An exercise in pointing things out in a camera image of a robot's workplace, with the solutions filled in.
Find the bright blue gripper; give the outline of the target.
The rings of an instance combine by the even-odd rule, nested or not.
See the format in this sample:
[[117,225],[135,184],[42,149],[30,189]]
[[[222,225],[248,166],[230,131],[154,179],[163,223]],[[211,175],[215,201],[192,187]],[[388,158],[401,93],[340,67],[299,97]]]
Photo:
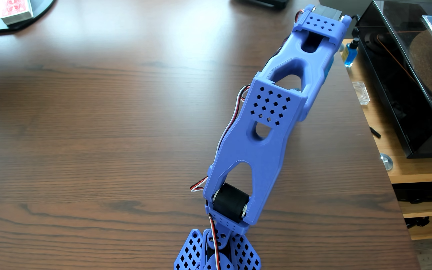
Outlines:
[[332,67],[332,65],[333,65],[333,62],[334,62],[334,56],[331,56],[331,57],[329,58],[329,60],[328,60],[327,65],[325,66],[325,68],[324,68],[324,70],[323,70],[323,75],[324,75],[324,79],[325,79],[325,80],[326,80],[326,78],[327,78],[327,76],[328,76],[328,74],[329,74],[329,72],[330,72],[330,69],[331,69],[331,67]]

